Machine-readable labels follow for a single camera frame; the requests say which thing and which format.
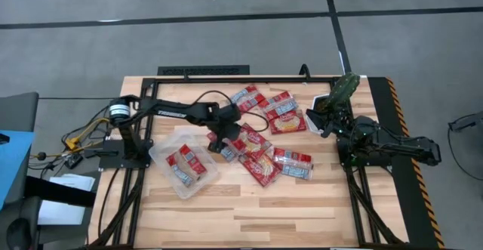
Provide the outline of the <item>white paper sheets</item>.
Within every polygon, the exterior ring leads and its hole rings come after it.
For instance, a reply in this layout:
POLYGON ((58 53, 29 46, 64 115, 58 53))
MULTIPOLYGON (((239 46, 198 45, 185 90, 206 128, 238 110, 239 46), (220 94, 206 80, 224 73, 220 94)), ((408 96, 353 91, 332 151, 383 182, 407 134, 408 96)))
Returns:
MULTIPOLYGON (((63 174, 59 177, 50 177, 49 181, 79 190, 91 191, 95 179, 78 174, 63 174)), ((80 225, 84 214, 85 207, 43 201, 38 214, 38 225, 80 225)))

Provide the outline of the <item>black connector box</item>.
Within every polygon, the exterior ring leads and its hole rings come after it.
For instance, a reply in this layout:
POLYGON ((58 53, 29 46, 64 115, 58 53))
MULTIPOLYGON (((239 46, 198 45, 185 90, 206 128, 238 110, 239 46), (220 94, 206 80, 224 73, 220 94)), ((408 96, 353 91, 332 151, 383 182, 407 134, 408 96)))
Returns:
POLYGON ((68 169, 74 169, 82 160, 83 156, 79 153, 69 154, 65 157, 65 161, 63 164, 68 169))

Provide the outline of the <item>black computer mouse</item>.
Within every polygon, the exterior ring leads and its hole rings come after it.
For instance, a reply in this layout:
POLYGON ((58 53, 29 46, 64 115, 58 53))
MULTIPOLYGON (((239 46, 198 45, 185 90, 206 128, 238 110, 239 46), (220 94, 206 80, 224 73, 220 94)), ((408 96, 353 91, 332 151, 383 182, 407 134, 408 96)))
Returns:
POLYGON ((17 218, 7 228, 6 241, 9 250, 32 250, 29 221, 17 218))

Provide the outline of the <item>blue board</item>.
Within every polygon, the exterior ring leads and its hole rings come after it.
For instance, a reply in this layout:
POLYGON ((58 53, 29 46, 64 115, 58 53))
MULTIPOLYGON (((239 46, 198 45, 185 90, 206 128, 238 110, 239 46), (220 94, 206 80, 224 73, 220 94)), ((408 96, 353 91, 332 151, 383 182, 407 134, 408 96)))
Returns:
POLYGON ((0 209, 34 138, 30 131, 0 130, 0 209))

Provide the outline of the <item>clear plastic bin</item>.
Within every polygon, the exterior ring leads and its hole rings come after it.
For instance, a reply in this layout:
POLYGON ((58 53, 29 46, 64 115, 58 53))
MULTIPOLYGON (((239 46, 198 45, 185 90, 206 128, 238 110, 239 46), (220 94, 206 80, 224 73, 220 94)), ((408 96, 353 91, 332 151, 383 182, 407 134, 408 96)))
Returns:
POLYGON ((181 199, 188 199, 194 196, 203 187, 214 182, 219 177, 217 163, 208 153, 202 143, 198 140, 194 131, 175 131, 165 138, 156 138, 153 146, 149 150, 149 155, 156 168, 168 179, 174 192, 181 199), (191 187, 185 187, 171 170, 166 158, 177 151, 182 145, 186 144, 197 155, 201 163, 206 167, 208 173, 200 181, 191 187))

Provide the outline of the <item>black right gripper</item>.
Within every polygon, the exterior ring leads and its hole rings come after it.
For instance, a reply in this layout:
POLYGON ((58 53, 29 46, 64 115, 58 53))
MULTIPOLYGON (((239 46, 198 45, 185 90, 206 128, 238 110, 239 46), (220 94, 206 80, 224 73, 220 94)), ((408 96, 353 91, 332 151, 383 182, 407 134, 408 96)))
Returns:
POLYGON ((349 134, 349 113, 345 109, 325 110, 322 113, 307 109, 306 115, 314 126, 322 126, 321 137, 323 138, 327 138, 331 133, 349 134))

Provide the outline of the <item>red popcorn bag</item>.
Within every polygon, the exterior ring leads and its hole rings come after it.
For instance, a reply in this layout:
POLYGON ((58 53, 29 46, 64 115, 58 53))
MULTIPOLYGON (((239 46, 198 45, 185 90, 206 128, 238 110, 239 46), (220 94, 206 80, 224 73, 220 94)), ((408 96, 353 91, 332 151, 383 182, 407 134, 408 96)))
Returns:
POLYGON ((281 174, 280 168, 266 154, 263 154, 259 159, 241 156, 238 160, 262 187, 269 186, 281 174))
POLYGON ((309 181, 312 179, 312 157, 303 153, 275 147, 272 160, 282 174, 309 181))
MULTIPOLYGON (((210 131, 207 133, 207 137, 210 141, 216 141, 217 137, 216 134, 210 131)), ((231 146, 231 143, 228 139, 223 139, 224 142, 227 143, 227 146, 220 151, 220 155, 228 162, 233 163, 235 160, 238 159, 239 155, 236 152, 236 149, 231 146)))
POLYGON ((255 85, 249 85, 230 97, 241 113, 246 113, 266 98, 255 85))
POLYGON ((259 108, 268 120, 272 120, 295 110, 298 108, 298 104, 290 92, 284 91, 260 102, 259 108))
POLYGON ((208 173, 197 155, 186 144, 166 158, 171 170, 185 187, 191 187, 208 173))
POLYGON ((259 132, 255 131, 247 123, 241 126, 238 138, 228 140, 228 144, 253 160, 258 160, 272 146, 272 144, 259 132))
POLYGON ((306 120, 301 110, 291 110, 269 122, 271 134, 287 134, 307 129, 306 120))

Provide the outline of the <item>black perforated bar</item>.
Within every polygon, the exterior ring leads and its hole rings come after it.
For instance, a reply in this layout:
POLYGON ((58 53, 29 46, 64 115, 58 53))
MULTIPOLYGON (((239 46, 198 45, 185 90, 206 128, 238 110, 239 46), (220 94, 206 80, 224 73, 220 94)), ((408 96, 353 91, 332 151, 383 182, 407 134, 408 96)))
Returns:
POLYGON ((249 75, 249 65, 159 66, 158 76, 249 75))

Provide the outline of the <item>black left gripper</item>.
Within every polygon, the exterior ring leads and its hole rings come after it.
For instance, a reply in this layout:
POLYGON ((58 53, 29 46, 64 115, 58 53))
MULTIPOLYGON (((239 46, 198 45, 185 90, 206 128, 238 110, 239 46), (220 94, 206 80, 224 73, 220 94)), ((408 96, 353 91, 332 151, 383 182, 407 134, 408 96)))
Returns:
POLYGON ((224 138, 237 140, 241 130, 241 126, 238 124, 241 112, 236 104, 223 106, 218 113, 218 118, 215 134, 220 139, 217 142, 209 143, 208 150, 212 153, 219 153, 227 146, 227 143, 223 141, 224 138))

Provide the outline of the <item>grey office chair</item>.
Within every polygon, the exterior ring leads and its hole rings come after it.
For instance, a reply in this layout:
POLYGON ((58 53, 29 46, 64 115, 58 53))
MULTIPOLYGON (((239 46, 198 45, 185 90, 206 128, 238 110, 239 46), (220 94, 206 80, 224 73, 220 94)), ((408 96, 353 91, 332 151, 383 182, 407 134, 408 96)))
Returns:
MULTIPOLYGON (((0 129, 33 131, 37 106, 37 92, 0 97, 0 129)), ((8 191, 4 207, 0 210, 0 250, 9 250, 6 232, 10 223, 17 218, 28 220, 32 237, 30 250, 38 248, 37 224, 41 200, 36 196, 24 196, 28 161, 29 155, 26 154, 8 191)))

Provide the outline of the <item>green cactus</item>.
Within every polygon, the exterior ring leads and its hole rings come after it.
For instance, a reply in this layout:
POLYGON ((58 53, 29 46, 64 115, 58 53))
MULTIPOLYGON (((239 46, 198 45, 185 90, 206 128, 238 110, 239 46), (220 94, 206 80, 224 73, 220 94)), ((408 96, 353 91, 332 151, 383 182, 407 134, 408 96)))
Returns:
POLYGON ((358 87, 359 82, 360 76, 355 73, 347 73, 341 76, 325 100, 324 108, 334 108, 348 101, 358 87))

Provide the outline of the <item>black mat with hazard stripes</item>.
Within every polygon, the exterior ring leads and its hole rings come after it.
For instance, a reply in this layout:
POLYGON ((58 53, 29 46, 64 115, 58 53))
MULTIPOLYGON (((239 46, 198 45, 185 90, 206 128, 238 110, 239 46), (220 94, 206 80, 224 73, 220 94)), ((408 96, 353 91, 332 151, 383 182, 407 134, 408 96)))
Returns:
MULTIPOLYGON (((407 137, 408 128, 392 80, 370 77, 368 83, 379 123, 407 137)), ((409 242, 417 246, 444 248, 418 162, 406 156, 393 158, 392 177, 409 242)))

